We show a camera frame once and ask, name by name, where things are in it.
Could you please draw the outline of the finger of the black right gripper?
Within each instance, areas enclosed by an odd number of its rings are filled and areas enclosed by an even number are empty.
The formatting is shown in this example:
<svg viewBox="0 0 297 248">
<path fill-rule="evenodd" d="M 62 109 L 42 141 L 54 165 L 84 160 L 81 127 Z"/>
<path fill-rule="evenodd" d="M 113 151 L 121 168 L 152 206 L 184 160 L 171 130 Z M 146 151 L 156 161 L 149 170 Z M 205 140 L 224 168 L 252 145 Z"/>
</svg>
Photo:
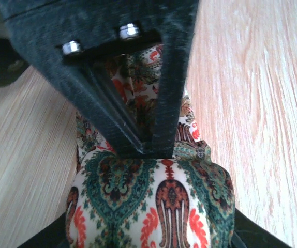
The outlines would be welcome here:
<svg viewBox="0 0 297 248">
<path fill-rule="evenodd" d="M 198 1 L 0 1 L 10 42 L 124 158 L 170 158 L 194 35 Z M 157 99 L 140 121 L 129 87 L 114 73 L 136 69 L 135 56 L 157 47 Z"/>
</svg>

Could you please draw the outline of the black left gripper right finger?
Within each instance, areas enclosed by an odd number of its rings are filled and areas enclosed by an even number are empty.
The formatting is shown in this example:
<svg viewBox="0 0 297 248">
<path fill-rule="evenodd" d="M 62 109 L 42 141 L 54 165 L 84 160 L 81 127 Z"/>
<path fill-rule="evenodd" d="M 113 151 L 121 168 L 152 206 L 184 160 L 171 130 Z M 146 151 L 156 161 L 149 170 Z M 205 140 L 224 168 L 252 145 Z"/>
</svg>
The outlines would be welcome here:
<svg viewBox="0 0 297 248">
<path fill-rule="evenodd" d="M 290 248 L 289 245 L 255 224 L 238 209 L 231 248 Z"/>
</svg>

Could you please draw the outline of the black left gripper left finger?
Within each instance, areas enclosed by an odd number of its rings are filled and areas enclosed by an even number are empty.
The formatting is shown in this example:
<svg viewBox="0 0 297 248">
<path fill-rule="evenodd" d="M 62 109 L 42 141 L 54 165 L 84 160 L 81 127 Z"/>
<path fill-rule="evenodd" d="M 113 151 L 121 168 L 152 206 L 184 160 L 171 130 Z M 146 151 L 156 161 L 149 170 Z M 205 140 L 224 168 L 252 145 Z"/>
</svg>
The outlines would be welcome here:
<svg viewBox="0 0 297 248">
<path fill-rule="evenodd" d="M 45 229 L 22 243 L 18 248 L 70 248 L 66 238 L 66 215 L 62 214 Z"/>
</svg>

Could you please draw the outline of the patterned paisley tie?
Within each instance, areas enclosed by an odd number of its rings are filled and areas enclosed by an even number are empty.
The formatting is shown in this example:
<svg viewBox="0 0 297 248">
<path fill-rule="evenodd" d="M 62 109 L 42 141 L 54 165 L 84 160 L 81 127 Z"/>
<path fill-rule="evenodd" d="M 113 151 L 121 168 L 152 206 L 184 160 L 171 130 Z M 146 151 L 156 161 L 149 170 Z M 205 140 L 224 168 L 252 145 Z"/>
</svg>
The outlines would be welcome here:
<svg viewBox="0 0 297 248">
<path fill-rule="evenodd" d="M 66 202 L 70 247 L 227 247 L 235 222 L 229 173 L 213 163 L 187 92 L 173 156 L 119 159 L 81 114 L 78 166 Z"/>
</svg>

